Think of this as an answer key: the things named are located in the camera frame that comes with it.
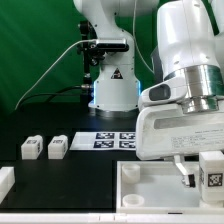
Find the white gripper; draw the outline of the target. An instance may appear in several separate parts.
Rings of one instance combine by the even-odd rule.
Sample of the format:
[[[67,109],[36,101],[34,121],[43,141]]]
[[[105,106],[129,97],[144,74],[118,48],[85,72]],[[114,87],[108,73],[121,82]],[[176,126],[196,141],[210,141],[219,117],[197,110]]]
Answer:
[[[174,156],[175,167],[187,188],[195,188],[195,175],[184,166],[183,155],[224,150],[224,101],[219,110],[184,114],[178,104],[143,109],[136,123],[136,154],[141,160]]]

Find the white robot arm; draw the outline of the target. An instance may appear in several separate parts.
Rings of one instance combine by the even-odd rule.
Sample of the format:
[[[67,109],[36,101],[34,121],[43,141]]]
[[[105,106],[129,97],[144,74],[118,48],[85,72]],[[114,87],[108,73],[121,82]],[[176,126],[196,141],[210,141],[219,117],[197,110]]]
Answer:
[[[133,71],[134,38],[116,16],[151,11],[159,0],[73,0],[96,31],[95,52],[103,54],[94,82],[93,113],[139,111],[136,154],[141,160],[224,149],[224,80],[220,57],[201,0],[174,0],[159,7],[157,40],[162,81],[141,90]]]

